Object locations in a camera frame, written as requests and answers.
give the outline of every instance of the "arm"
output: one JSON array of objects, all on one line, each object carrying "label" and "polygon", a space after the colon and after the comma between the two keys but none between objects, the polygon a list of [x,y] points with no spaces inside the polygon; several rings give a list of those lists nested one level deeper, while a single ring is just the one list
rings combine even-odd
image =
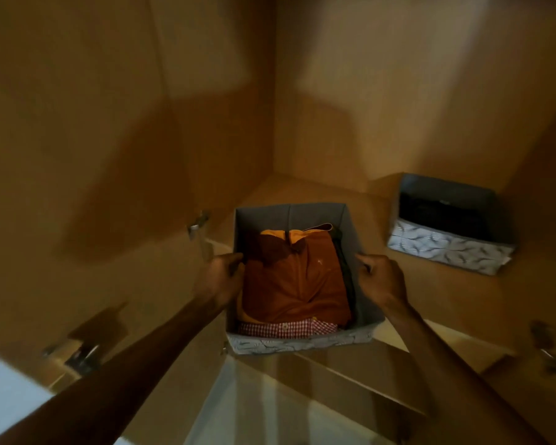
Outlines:
[{"label": "arm", "polygon": [[386,256],[357,255],[360,285],[399,333],[432,392],[442,416],[463,443],[546,444],[509,404],[430,329],[408,303],[404,274]]},{"label": "arm", "polygon": [[240,292],[244,266],[232,276],[229,268],[242,257],[215,257],[178,314],[12,426],[0,445],[115,442],[179,353]]}]

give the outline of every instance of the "folded clothes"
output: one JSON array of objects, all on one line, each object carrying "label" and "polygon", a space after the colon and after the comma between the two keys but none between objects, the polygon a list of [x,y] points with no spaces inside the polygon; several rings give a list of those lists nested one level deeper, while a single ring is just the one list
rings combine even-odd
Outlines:
[{"label": "folded clothes", "polygon": [[309,336],[333,334],[338,325],[317,319],[305,319],[287,323],[239,323],[239,334],[271,339],[305,339]]},{"label": "folded clothes", "polygon": [[326,224],[288,234],[266,230],[247,235],[238,319],[261,324],[316,318],[344,326],[352,318],[351,284],[344,283],[332,228]]}]

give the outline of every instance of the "checkered shirt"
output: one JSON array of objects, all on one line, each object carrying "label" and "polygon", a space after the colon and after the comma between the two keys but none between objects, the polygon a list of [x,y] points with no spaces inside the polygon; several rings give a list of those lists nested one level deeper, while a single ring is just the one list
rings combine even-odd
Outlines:
[{"label": "checkered shirt", "polygon": [[338,325],[317,319],[289,321],[288,323],[239,323],[239,334],[272,339],[304,339],[309,336],[333,334]]}]

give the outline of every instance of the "gray storage box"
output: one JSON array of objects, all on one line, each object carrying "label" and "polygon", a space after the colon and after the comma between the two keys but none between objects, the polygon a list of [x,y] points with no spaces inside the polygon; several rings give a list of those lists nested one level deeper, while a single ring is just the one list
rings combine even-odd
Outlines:
[{"label": "gray storage box", "polygon": [[[474,214],[465,220],[454,208],[469,209]],[[458,230],[476,230],[478,234],[473,235],[481,237],[446,231],[444,226],[450,223]],[[401,179],[391,211],[390,234],[387,246],[392,250],[484,275],[495,275],[511,260],[516,247],[493,190],[414,174],[404,174]]]},{"label": "gray storage box", "polygon": [[342,203],[305,203],[300,205],[274,205],[235,210],[235,252],[242,252],[240,238],[246,231],[263,230],[306,230],[314,226],[331,223],[342,232],[342,251],[352,271],[355,287],[353,320],[346,330],[308,339],[267,339],[237,334],[236,306],[227,311],[226,336],[237,354],[271,354],[282,351],[310,350],[334,345],[361,344],[372,340],[375,327],[385,317],[381,310],[367,299],[358,284],[360,263],[355,253],[361,251],[355,227],[348,207]]}]

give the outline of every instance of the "hand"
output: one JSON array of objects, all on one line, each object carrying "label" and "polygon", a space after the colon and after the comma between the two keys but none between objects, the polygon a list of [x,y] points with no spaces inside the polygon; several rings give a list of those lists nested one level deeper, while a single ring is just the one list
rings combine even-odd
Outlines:
[{"label": "hand", "polygon": [[[222,311],[229,304],[230,300],[236,298],[243,289],[243,276],[245,265],[243,253],[231,253],[215,256],[208,262],[198,274],[194,284],[194,299],[202,303],[212,302],[215,309]],[[231,275],[230,271],[237,266],[236,271]]]},{"label": "hand", "polygon": [[360,287],[386,316],[410,306],[404,274],[396,261],[380,254],[356,254],[356,259],[364,264],[359,270]]}]

